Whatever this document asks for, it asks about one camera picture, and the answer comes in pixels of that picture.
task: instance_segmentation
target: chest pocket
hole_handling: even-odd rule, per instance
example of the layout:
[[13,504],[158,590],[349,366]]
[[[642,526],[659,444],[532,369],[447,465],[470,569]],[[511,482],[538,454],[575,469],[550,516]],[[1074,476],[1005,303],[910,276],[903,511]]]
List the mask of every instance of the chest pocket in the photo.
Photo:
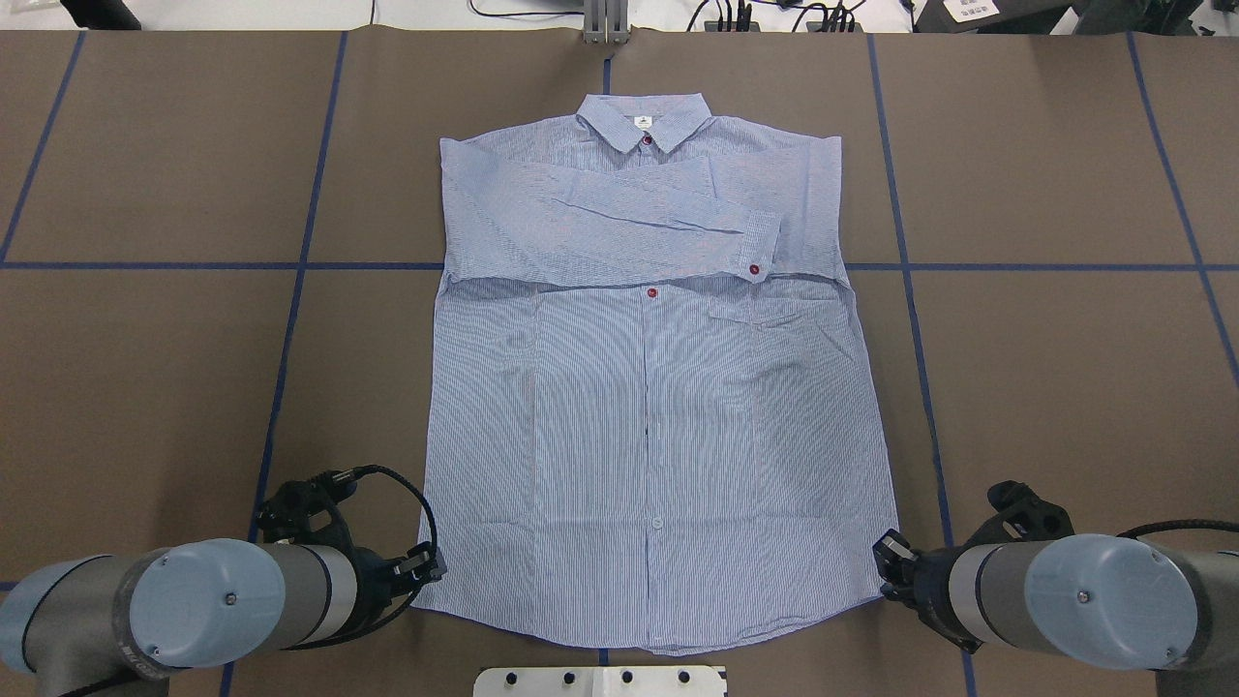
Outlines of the chest pocket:
[[847,464],[870,459],[872,430],[857,430],[870,415],[856,411],[871,396],[869,361],[844,292],[802,280],[711,298],[711,321],[733,322],[748,354],[761,515],[817,517],[847,508],[840,488]]

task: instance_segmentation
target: folded sleeve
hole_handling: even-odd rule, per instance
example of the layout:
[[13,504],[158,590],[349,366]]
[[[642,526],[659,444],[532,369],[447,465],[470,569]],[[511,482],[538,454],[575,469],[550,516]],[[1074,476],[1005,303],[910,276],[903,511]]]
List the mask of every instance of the folded sleeve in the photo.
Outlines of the folded sleeve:
[[758,282],[774,255],[776,212],[455,140],[441,151],[452,281],[597,286],[731,274]]

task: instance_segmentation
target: shirt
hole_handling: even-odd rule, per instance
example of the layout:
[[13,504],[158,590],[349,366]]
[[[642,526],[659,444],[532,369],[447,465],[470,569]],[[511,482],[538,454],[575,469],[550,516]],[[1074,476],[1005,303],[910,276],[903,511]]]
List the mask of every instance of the shirt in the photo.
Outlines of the shirt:
[[895,499],[840,149],[699,94],[441,141],[426,495],[451,571],[420,607],[685,655],[878,595]]

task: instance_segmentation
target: white paper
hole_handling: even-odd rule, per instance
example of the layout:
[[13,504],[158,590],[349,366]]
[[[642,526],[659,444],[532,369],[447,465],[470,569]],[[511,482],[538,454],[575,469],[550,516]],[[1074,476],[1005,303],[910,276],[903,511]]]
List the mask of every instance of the white paper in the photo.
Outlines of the white paper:
[[943,0],[942,4],[957,22],[970,22],[999,14],[994,0]]

